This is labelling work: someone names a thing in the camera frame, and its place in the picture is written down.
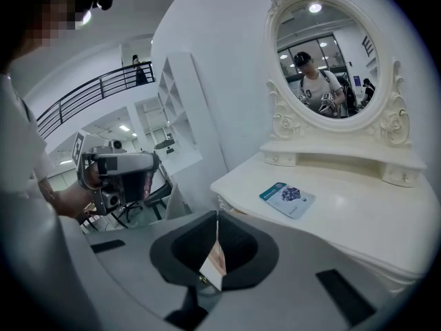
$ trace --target person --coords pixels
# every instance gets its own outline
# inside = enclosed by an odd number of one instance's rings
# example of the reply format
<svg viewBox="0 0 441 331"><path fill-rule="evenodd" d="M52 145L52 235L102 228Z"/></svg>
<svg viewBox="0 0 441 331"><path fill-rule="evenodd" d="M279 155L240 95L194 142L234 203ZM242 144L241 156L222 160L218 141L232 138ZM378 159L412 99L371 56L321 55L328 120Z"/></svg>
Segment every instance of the person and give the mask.
<svg viewBox="0 0 441 331"><path fill-rule="evenodd" d="M294 57L294 64L304 74L304 77L298 83L298 94L307 98L309 108L319 113L322 107L322 98L325 94L334 96L334 106L338 108L340 104L345 102L345 94L342 86L338 83L336 76L325 70L317 70L314 66L314 60L306 52L299 52ZM340 113L327 112L322 113L327 117L339 117Z"/></svg>
<svg viewBox="0 0 441 331"><path fill-rule="evenodd" d="M9 0L1 0L6 10ZM45 142L38 135L37 122L12 87L8 71L13 60L31 53L58 32L74 28L82 20L76 0L20 0L14 14L6 14L8 33L4 34L0 54L1 135L0 192L18 197L45 199L57 214L78 217L92 201L92 193L78 182L63 191L54 191L48 181L53 164ZM99 186L98 170L88 168L88 181Z"/></svg>
<svg viewBox="0 0 441 331"><path fill-rule="evenodd" d="M372 99L373 93L375 92L375 86L370 82L369 79L364 79L363 87L365 87L366 90L365 90L365 96L363 97L361 104L365 107Z"/></svg>
<svg viewBox="0 0 441 331"><path fill-rule="evenodd" d="M337 76L338 83L343 87L343 93L346 98L347 116L352 117L357 114L357 98L356 94L349 85L349 82L343 76Z"/></svg>
<svg viewBox="0 0 441 331"><path fill-rule="evenodd" d="M134 55L132 57L132 63L135 67L136 65L136 85L140 86L140 85L145 85L147 83L147 77L145 76L144 70L142 69L141 66L139 66L140 62L139 62L139 58L138 55Z"/></svg>

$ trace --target mirror frame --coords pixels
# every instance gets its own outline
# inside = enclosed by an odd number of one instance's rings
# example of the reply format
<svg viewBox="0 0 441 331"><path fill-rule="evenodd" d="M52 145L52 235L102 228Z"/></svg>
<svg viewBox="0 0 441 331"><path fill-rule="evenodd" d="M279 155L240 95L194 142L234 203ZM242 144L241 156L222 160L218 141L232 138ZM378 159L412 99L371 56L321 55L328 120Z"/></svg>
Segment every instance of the mirror frame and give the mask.
<svg viewBox="0 0 441 331"><path fill-rule="evenodd" d="M409 145L409 118L406 106L402 100L398 82L401 77L397 74L400 63L393 59L386 43L382 40L381 32L375 23L350 0L312 0L320 3L329 2L340 8L345 14L360 23L367 31L376 49L378 67L378 85L369 105L359 114L346 119L332 119L312 112L305 107L291 90L278 61L276 40L278 22L282 13L290 6L301 1L311 0L271 0L265 23L265 45L271 79L267 82L270 95L276 96L273 128L279 139L289 139L295 134L305 135L310 127L319 128L326 132L349 133L367 129L370 135L378 133L386 137L386 143L391 146ZM386 116L386 124L381 118Z"/></svg>

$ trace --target black cap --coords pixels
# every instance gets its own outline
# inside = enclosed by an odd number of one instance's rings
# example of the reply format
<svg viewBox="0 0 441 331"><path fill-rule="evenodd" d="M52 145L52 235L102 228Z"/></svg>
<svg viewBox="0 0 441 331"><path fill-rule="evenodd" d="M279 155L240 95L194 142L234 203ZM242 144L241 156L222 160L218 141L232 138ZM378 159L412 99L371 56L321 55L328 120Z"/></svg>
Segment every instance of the black cap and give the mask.
<svg viewBox="0 0 441 331"><path fill-rule="evenodd" d="M311 55L309 55L307 52L298 52L294 57L294 63L298 68L304 66L310 60L311 60Z"/></svg>

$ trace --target ceiling light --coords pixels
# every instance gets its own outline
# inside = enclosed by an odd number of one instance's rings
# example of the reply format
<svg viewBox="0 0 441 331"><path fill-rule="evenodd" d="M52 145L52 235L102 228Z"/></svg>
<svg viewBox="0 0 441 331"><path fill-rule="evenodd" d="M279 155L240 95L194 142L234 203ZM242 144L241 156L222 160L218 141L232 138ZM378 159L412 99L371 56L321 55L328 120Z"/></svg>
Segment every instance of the ceiling light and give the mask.
<svg viewBox="0 0 441 331"><path fill-rule="evenodd" d="M322 6L319 3L313 3L309 7L309 11L312 12L313 14L315 14L316 12L319 12L320 10L322 10Z"/></svg>
<svg viewBox="0 0 441 331"><path fill-rule="evenodd" d="M83 17L83 25L82 26L84 26L87 22L90 21L90 17L92 17L92 14L90 13L90 11L87 11Z"/></svg>

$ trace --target card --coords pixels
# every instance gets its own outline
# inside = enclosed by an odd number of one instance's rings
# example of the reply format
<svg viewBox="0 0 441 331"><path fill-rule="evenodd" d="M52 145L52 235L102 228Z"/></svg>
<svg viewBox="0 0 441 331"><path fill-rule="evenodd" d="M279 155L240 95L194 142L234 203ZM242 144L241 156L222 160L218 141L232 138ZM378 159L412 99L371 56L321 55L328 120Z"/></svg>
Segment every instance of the card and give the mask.
<svg viewBox="0 0 441 331"><path fill-rule="evenodd" d="M276 183L259 195L269 205L292 219L299 219L312 205L316 196L286 183Z"/></svg>

